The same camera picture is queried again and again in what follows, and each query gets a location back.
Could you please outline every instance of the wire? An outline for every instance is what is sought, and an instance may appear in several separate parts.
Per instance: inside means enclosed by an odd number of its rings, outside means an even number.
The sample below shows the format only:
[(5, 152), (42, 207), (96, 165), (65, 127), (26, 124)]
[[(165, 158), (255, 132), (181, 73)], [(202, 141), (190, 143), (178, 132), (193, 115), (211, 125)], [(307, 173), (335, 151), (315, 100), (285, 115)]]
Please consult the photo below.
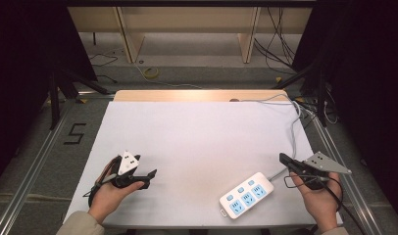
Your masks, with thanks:
[(299, 106), (300, 106), (300, 110), (303, 110), (306, 112), (306, 115), (304, 115), (302, 112), (302, 117), (300, 117), (300, 119), (306, 119), (309, 116), (309, 112), (307, 112), (306, 108), (304, 108), (303, 106), (301, 106), (301, 105), (299, 105)]
[(117, 160), (120, 157), (115, 157), (114, 159), (112, 159), (108, 165), (104, 168), (104, 171), (102, 171), (101, 176), (99, 177), (99, 180), (95, 182), (95, 185), (91, 188), (91, 191), (87, 192), (86, 194), (84, 194), (82, 197), (89, 197), (90, 201), (92, 201), (93, 198), (93, 194), (96, 193), (96, 191), (98, 191), (98, 189), (105, 183), (109, 182), (111, 180), (111, 178), (106, 181), (105, 180), (105, 176), (107, 175), (108, 171), (111, 169), (111, 167), (113, 166), (114, 163), (117, 162)]
[[(346, 211), (346, 212), (349, 214), (349, 216), (353, 219), (353, 221), (355, 222), (355, 224), (357, 225), (357, 227), (359, 228), (359, 230), (361, 231), (361, 233), (362, 233), (363, 235), (367, 235), (367, 233), (364, 231), (364, 229), (362, 228), (362, 226), (361, 226), (361, 224), (358, 222), (358, 220), (355, 218), (355, 216), (354, 216), (354, 215), (348, 210), (348, 208), (343, 204), (343, 187), (342, 187), (342, 184), (341, 184), (339, 181), (337, 181), (337, 180), (334, 179), (334, 178), (329, 178), (330, 180), (333, 180), (334, 182), (336, 182), (336, 183), (339, 185), (340, 192), (342, 193), (340, 199), (337, 197), (337, 195), (336, 195), (336, 194), (335, 194), (323, 181), (321, 181), (321, 178), (320, 178), (320, 177), (318, 177), (318, 176), (316, 176), (316, 175), (296, 175), (296, 176), (299, 176), (299, 177), (314, 177), (315, 180), (318, 180), (318, 182), (322, 185), (322, 187), (333, 197), (334, 201), (336, 202), (336, 204), (337, 204), (337, 209), (336, 209), (336, 211), (339, 212), (341, 208), (345, 209), (345, 211)], [(300, 187), (300, 186), (302, 186), (302, 185), (305, 185), (305, 184), (307, 184), (307, 183), (309, 183), (309, 182), (313, 182), (313, 181), (314, 181), (314, 180), (309, 180), (309, 181), (304, 182), (304, 183), (301, 184), (301, 185), (296, 185), (296, 186), (294, 186), (294, 187), (289, 187), (289, 186), (287, 185), (286, 181), (285, 181), (285, 178), (286, 178), (286, 177), (291, 177), (291, 176), (285, 176), (285, 177), (284, 177), (284, 182), (285, 182), (285, 185), (287, 186), (287, 188), (297, 188), (297, 187)]]
[(96, 75), (96, 76), (107, 77), (108, 79), (112, 80), (114, 83), (118, 83), (117, 80), (114, 80), (114, 79), (110, 78), (108, 75)]
[(295, 56), (295, 53), (288, 46), (288, 44), (285, 41), (285, 38), (284, 38), (284, 36), (282, 34), (282, 14), (284, 13), (284, 9), (283, 8), (278, 8), (278, 23), (277, 23), (277, 25), (275, 25), (274, 18), (273, 18), (273, 15), (272, 15), (271, 11), (270, 11), (270, 8), (267, 8), (267, 10), (269, 12), (270, 18), (272, 20), (272, 23), (273, 23), (273, 26), (274, 26), (274, 29), (275, 29), (275, 33), (274, 33), (273, 37), (275, 37), (275, 35), (278, 35), (278, 38), (281, 41), (281, 47), (282, 47), (282, 51), (284, 53), (284, 57), (286, 58), (287, 62), (289, 64), (291, 64), (290, 60), (291, 61), (294, 60), (293, 57)]
[(108, 182), (110, 182), (112, 179), (114, 179), (115, 177), (117, 177), (117, 175), (114, 173), (114, 174), (110, 174), (110, 175), (108, 175), (106, 178), (104, 178), (103, 180), (102, 180), (102, 184), (105, 184), (105, 183), (108, 183)]
[(92, 59), (94, 59), (95, 57), (98, 57), (98, 56), (103, 56), (103, 57), (107, 57), (107, 58), (112, 58), (113, 60), (112, 60), (112, 61), (109, 61), (109, 62), (107, 62), (107, 63), (104, 63), (104, 64), (102, 64), (102, 65), (91, 65), (91, 66), (93, 66), (93, 67), (103, 67), (103, 66), (108, 65), (108, 64), (110, 64), (110, 63), (112, 63), (112, 62), (114, 62), (114, 61), (116, 61), (116, 60), (118, 59), (118, 57), (115, 57), (115, 56), (107, 56), (107, 55), (104, 55), (104, 54), (96, 54), (95, 56), (90, 57), (89, 60), (92, 60)]
[(324, 109), (323, 109), (324, 117), (325, 117), (325, 118), (327, 119), (327, 121), (330, 122), (331, 124), (337, 124), (337, 121), (339, 120), (339, 117), (336, 116), (336, 119), (335, 119), (335, 120), (330, 120), (329, 117), (327, 116), (326, 108), (327, 108), (327, 101), (324, 101)]
[(284, 60), (282, 60), (280, 57), (276, 56), (273, 52), (269, 51), (269, 48), (266, 49), (266, 48), (257, 40), (257, 38), (254, 38), (254, 41), (257, 43), (257, 44), (254, 44), (255, 47), (256, 47), (256, 49), (257, 49), (261, 54), (263, 54), (264, 56), (266, 56), (266, 64), (267, 64), (267, 66), (268, 66), (270, 69), (271, 69), (271, 67), (270, 67), (270, 65), (268, 64), (267, 59), (270, 59), (270, 60), (276, 61), (276, 62), (280, 62), (280, 63), (284, 64), (285, 66), (287, 66), (287, 67), (289, 67), (289, 68), (291, 68), (291, 69), (293, 70), (293, 67), (292, 67), (290, 64), (286, 63), (286, 62), (285, 62)]
[(116, 49), (111, 49), (111, 50), (109, 50), (109, 51), (107, 51), (107, 52), (102, 53), (102, 55), (107, 55), (107, 54), (109, 54), (109, 53), (111, 53), (111, 52), (114, 52), (114, 54), (115, 54), (115, 53), (116, 53), (115, 51), (123, 50), (123, 49), (124, 49), (124, 47), (120, 47), (120, 48), (116, 48)]
[[(279, 102), (275, 102), (275, 103), (267, 102), (267, 101), (272, 100), (272, 99), (274, 99), (276, 97), (279, 97), (279, 96), (285, 97), (290, 102), (290, 104), (284, 104), (284, 103), (279, 103)], [(302, 114), (300, 106), (296, 102), (290, 100), (290, 98), (288, 96), (284, 95), (284, 94), (274, 95), (274, 96), (272, 96), (272, 97), (270, 97), (268, 99), (265, 99), (265, 100), (241, 100), (241, 102), (258, 102), (258, 103), (262, 103), (262, 104), (265, 104), (265, 105), (293, 105), (296, 108), (296, 110), (297, 110), (297, 118), (292, 121), (291, 128), (290, 128), (291, 129), (291, 145), (292, 145), (292, 148), (293, 148), (292, 159), (295, 159), (296, 158), (296, 138), (295, 138), (295, 135), (294, 135), (294, 123), (297, 120), (300, 119), (300, 116)], [(274, 180), (275, 178), (277, 178), (279, 175), (281, 175), (286, 170), (287, 170), (287, 167), (285, 167), (284, 169), (282, 169), (281, 171), (279, 171), (278, 173), (276, 173), (272, 177), (268, 177), (268, 180), (269, 181)]]
[(198, 89), (205, 89), (202, 86), (197, 86), (197, 85), (192, 85), (192, 84), (170, 84), (170, 83), (166, 83), (166, 82), (162, 82), (162, 81), (149, 80), (144, 75), (144, 72), (141, 70), (141, 68), (138, 65), (136, 65), (136, 64), (133, 64), (133, 65), (138, 69), (138, 71), (140, 71), (140, 74), (142, 75), (144, 80), (146, 80), (147, 82), (156, 83), (156, 84), (162, 84), (162, 85), (168, 85), (168, 86), (171, 86), (171, 87), (190, 86), (190, 87), (194, 87), (194, 88), (198, 88)]

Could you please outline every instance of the hand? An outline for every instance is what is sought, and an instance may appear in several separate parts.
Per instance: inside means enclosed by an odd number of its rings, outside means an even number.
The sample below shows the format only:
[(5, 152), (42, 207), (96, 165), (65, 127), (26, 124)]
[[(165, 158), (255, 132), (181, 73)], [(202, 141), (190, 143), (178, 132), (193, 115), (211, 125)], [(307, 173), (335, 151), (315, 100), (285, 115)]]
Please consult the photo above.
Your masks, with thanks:
[[(337, 203), (325, 189), (311, 190), (304, 185), (303, 180), (296, 173), (290, 173), (291, 178), (303, 196), (307, 212), (315, 219), (321, 233), (325, 233), (337, 227), (336, 210)], [(329, 178), (339, 181), (339, 175), (329, 173)], [(342, 195), (340, 186), (333, 180), (327, 182), (327, 187), (338, 197)]]
[(91, 208), (88, 213), (91, 214), (99, 224), (120, 205), (121, 201), (130, 193), (138, 190), (144, 185), (144, 182), (138, 181), (125, 188), (116, 188), (111, 182), (103, 184), (95, 194)]

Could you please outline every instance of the white paper sheet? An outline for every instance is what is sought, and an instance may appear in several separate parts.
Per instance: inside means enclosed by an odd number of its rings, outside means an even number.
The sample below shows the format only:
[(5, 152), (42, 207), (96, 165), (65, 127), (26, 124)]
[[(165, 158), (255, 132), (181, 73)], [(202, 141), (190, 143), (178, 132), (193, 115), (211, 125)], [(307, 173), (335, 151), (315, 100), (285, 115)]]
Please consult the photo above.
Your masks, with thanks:
[[(292, 155), (287, 102), (111, 102), (99, 129), (67, 217), (87, 211), (87, 198), (104, 166), (129, 150), (140, 155), (135, 175), (157, 169), (150, 188), (124, 199), (104, 224), (118, 227), (259, 227), (315, 223), (300, 193), (283, 176), (274, 191), (236, 220), (223, 217), (219, 198), (260, 171), (284, 169), (278, 154)], [(313, 155), (300, 120), (294, 123), (296, 159)]]

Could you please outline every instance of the white power strip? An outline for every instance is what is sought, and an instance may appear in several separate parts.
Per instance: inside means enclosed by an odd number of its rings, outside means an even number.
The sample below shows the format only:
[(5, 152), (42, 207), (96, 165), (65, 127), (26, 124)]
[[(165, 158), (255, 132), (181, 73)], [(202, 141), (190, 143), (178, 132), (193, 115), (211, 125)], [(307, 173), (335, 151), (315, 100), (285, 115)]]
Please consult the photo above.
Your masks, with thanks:
[(225, 211), (231, 218), (238, 218), (267, 197), (273, 189), (269, 180), (258, 172), (220, 198), (224, 208), (221, 213), (226, 216)]

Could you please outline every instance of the sleeve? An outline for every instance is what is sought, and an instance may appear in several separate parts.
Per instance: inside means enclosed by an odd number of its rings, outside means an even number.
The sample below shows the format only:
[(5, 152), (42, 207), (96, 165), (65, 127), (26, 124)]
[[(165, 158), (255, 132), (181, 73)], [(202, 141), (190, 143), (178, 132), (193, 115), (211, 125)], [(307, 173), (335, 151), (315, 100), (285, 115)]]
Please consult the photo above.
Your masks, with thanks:
[(103, 235), (104, 227), (84, 211), (76, 211), (65, 221), (57, 235)]
[(346, 231), (344, 227), (337, 227), (332, 230), (329, 230), (322, 235), (348, 235), (349, 233)]

